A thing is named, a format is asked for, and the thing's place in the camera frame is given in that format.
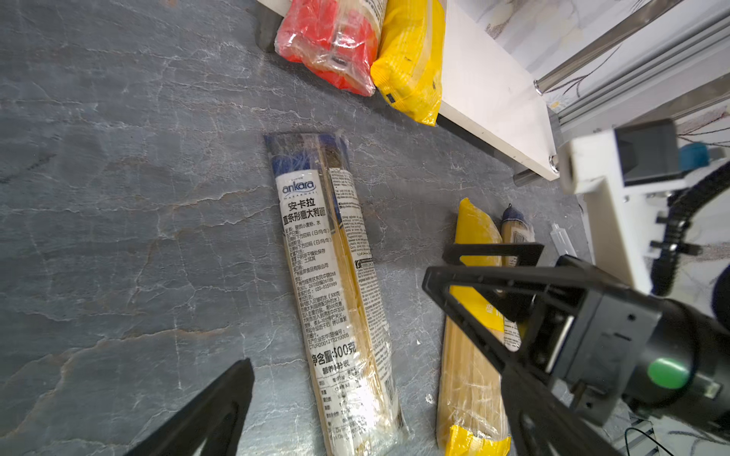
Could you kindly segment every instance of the small plastic bottle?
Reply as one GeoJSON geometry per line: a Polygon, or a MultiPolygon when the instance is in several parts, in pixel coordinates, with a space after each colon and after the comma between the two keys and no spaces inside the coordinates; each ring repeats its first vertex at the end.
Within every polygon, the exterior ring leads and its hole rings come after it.
{"type": "Polygon", "coordinates": [[[550,237],[553,238],[553,244],[555,249],[558,250],[558,255],[570,255],[577,257],[573,244],[570,242],[568,232],[565,228],[560,228],[557,223],[553,224],[553,230],[550,232],[550,237]]]}

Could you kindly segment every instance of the spaghetti package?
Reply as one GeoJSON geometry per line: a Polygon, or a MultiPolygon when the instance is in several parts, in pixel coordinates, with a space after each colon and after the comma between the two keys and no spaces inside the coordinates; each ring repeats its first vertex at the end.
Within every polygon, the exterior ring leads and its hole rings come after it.
{"type": "Polygon", "coordinates": [[[339,89],[375,93],[370,66],[387,0],[293,0],[277,32],[276,52],[302,62],[339,89]]]}
{"type": "Polygon", "coordinates": [[[439,0],[388,0],[380,54],[370,69],[392,107],[431,126],[441,107],[445,30],[439,0]]]}
{"type": "Polygon", "coordinates": [[[278,134],[266,147],[327,454],[384,454],[407,429],[347,142],[278,134]]]}
{"type": "MultiPolygon", "coordinates": [[[[501,243],[492,219],[468,198],[459,204],[457,244],[501,243]]],[[[463,256],[467,266],[501,266],[501,257],[463,256]]],[[[508,348],[517,328],[506,331],[504,317],[474,288],[452,286],[451,294],[508,348]]],[[[505,456],[510,450],[500,376],[451,319],[446,319],[436,432],[446,456],[505,456]]]]}
{"type": "MultiPolygon", "coordinates": [[[[512,204],[502,213],[502,239],[509,244],[535,242],[535,231],[522,212],[512,204]]],[[[517,266],[517,257],[506,257],[505,266],[517,266]]]]}

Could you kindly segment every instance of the barcode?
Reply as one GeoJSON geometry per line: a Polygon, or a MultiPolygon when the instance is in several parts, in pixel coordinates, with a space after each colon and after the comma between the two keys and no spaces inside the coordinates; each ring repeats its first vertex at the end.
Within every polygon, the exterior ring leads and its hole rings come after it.
{"type": "Polygon", "coordinates": [[[519,231],[513,231],[512,232],[512,243],[513,244],[525,244],[527,242],[527,238],[522,235],[519,231]]]}
{"type": "Polygon", "coordinates": [[[396,388],[393,386],[393,377],[385,381],[385,391],[388,393],[388,400],[393,404],[393,397],[396,395],[396,388]]]}

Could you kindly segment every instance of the yellow plastic bag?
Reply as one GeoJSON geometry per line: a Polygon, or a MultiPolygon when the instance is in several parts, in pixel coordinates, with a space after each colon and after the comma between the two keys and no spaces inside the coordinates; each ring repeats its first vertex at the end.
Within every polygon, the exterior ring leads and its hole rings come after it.
{"type": "MultiPolygon", "coordinates": [[[[499,244],[492,219],[468,198],[461,200],[456,244],[499,244]]],[[[502,266],[502,257],[463,256],[467,266],[502,266]]],[[[452,286],[451,294],[504,343],[505,321],[472,287],[452,286]]],[[[499,372],[450,319],[446,319],[436,437],[445,456],[505,456],[510,451],[507,415],[499,372]]]]}
{"type": "Polygon", "coordinates": [[[439,0],[388,0],[380,54],[370,68],[383,98],[416,122],[436,125],[446,19],[439,0]]]}

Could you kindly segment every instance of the marble surface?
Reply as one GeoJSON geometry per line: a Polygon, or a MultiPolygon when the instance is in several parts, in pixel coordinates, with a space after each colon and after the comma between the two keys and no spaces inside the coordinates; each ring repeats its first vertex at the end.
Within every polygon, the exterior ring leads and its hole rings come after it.
{"type": "Polygon", "coordinates": [[[513,203],[588,255],[575,197],[379,97],[262,53],[253,0],[0,3],[0,453],[121,455],[235,360],[246,455],[323,438],[262,134],[335,131],[356,186],[413,438],[434,441],[444,316],[420,290],[459,200],[513,203]]]}

